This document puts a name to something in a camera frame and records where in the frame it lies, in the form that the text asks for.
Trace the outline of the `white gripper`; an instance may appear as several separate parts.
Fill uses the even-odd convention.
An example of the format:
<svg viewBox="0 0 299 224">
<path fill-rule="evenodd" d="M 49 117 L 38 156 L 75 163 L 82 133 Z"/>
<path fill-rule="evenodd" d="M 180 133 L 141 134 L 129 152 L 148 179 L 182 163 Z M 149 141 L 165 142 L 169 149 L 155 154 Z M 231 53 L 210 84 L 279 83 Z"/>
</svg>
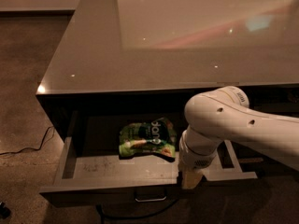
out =
<svg viewBox="0 0 299 224">
<path fill-rule="evenodd" d="M 179 140 L 179 158 L 189 169 L 182 171 L 182 188 L 194 189 L 203 178 L 200 170 L 207 168 L 217 154 L 217 140 L 194 131 L 184 131 Z"/>
</svg>

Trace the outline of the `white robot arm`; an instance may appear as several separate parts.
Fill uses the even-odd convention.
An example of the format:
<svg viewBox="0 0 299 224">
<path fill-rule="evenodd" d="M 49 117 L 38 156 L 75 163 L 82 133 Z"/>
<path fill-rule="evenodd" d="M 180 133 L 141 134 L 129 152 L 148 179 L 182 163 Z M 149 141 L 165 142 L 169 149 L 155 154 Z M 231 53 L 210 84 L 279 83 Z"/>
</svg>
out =
<svg viewBox="0 0 299 224">
<path fill-rule="evenodd" d="M 188 128 L 179 140 L 182 187 L 208 181 L 252 179 L 232 147 L 236 142 L 292 169 L 299 170 L 299 118 L 249 108 L 248 96 L 228 86 L 194 95 L 185 105 Z"/>
</svg>

